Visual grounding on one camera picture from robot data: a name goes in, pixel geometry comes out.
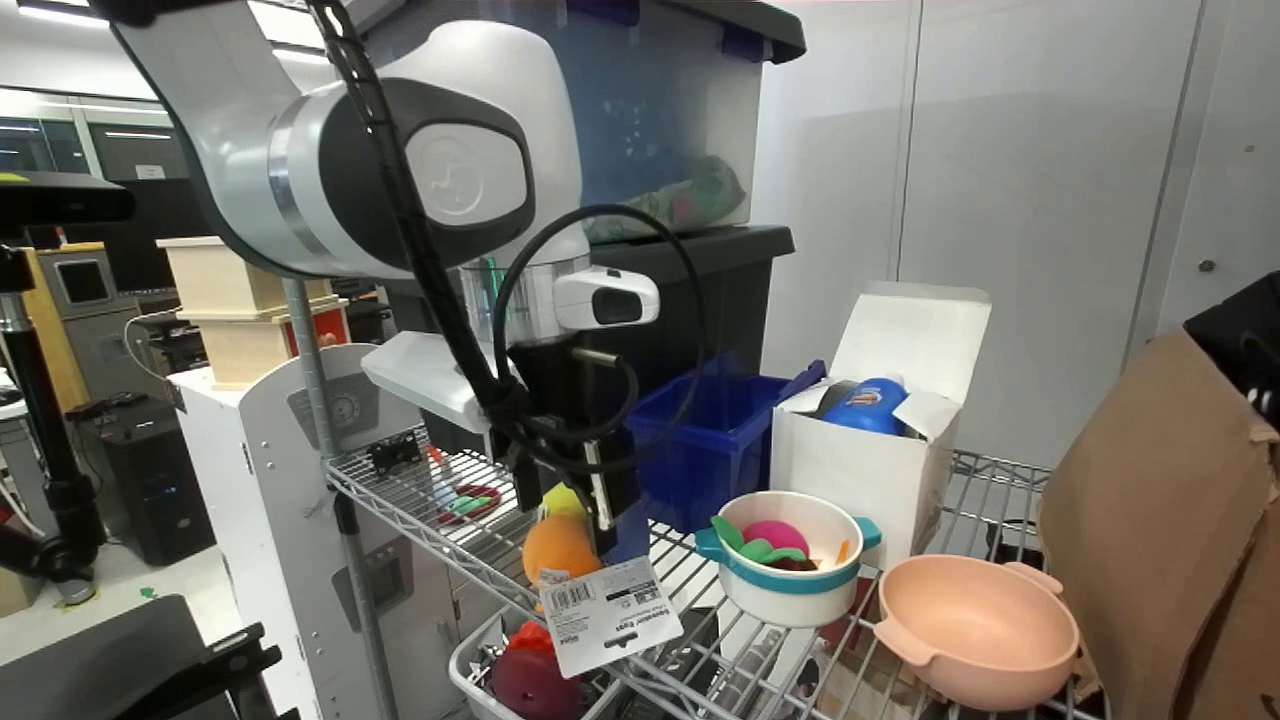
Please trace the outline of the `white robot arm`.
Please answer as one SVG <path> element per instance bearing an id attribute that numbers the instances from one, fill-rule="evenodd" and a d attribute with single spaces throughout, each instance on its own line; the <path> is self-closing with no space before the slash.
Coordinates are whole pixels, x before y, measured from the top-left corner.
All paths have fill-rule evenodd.
<path id="1" fill-rule="evenodd" d="M 181 128 L 219 236 L 315 278 L 406 278 L 436 322 L 365 359 L 376 388 L 511 442 L 517 495 L 549 476 L 613 522 L 609 423 L 530 404 L 517 346 L 647 322 L 655 282 L 586 261 L 579 145 L 553 45 L 446 18 L 376 69 L 343 0 L 309 0 L 334 79 L 298 88 L 248 0 L 93 0 Z"/>

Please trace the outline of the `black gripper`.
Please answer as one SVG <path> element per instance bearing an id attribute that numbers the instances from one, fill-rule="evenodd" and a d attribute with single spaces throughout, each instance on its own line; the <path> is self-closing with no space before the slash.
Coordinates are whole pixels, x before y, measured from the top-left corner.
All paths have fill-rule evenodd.
<path id="1" fill-rule="evenodd" d="M 505 366 L 524 391 L 518 446 L 584 505 L 599 553 L 625 546 L 637 511 L 637 441 L 625 420 L 641 400 L 637 366 L 604 346 L 511 346 Z"/>

